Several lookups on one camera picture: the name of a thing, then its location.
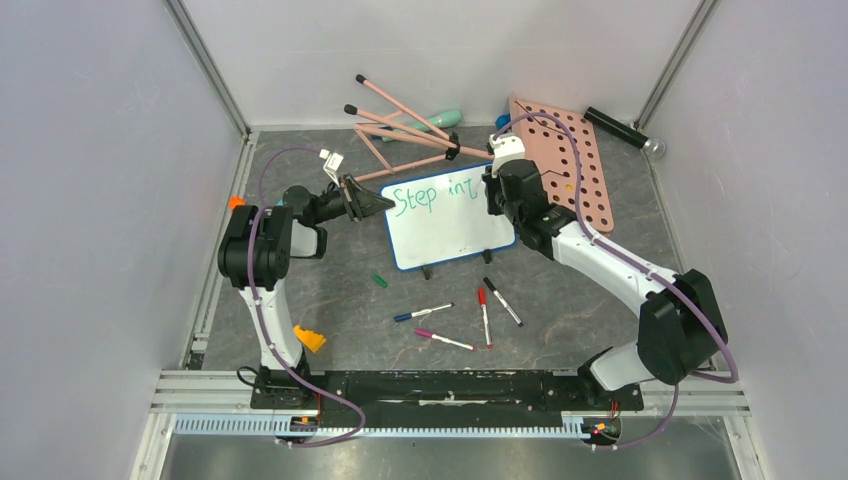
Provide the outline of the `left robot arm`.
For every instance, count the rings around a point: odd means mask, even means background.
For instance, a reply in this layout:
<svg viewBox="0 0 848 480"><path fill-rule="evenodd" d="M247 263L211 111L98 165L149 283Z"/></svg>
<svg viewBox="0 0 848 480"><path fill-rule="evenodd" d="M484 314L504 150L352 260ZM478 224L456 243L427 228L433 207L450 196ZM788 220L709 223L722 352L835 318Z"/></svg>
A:
<svg viewBox="0 0 848 480"><path fill-rule="evenodd" d="M274 392L295 408L306 405L314 394L286 298L291 261L324 257L328 233L322 223L340 217L360 222L395 206L393 200L345 175L321 194L295 185L285 191L280 205L240 203L231 208L217 265L248 306L259 336L260 367L253 383L259 392Z"/></svg>

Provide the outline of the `green marker cap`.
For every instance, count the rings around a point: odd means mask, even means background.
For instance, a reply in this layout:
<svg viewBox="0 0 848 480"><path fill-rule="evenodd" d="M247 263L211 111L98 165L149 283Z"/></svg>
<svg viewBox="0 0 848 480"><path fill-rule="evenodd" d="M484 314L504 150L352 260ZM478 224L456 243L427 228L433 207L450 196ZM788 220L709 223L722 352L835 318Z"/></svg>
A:
<svg viewBox="0 0 848 480"><path fill-rule="evenodd" d="M372 276L372 279L381 288L387 288L388 287L388 283L381 276L375 274L375 275Z"/></svg>

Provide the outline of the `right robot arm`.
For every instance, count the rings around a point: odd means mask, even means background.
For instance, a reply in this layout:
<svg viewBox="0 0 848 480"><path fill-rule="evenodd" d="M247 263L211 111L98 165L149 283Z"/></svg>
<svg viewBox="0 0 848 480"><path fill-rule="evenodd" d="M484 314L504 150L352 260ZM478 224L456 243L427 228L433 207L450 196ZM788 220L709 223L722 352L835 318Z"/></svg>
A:
<svg viewBox="0 0 848 480"><path fill-rule="evenodd" d="M577 270L614 295L637 317L635 340L611 347L579 370L577 392L602 408L618 390L648 380L677 385L713 355L730 355L727 331L710 280L644 261L589 226L576 213L549 202L542 176L526 159L486 168L487 211L503 216L522 243L551 261Z"/></svg>

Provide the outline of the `blue framed whiteboard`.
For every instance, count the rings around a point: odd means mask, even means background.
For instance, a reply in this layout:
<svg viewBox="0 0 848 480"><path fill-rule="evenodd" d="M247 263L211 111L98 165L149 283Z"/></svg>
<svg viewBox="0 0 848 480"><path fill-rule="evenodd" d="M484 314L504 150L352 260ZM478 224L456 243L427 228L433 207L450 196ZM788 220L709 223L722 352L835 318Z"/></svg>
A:
<svg viewBox="0 0 848 480"><path fill-rule="evenodd" d="M379 194L395 206L384 212L393 260L415 270L512 246L516 234L504 216L487 212L479 163L384 185Z"/></svg>

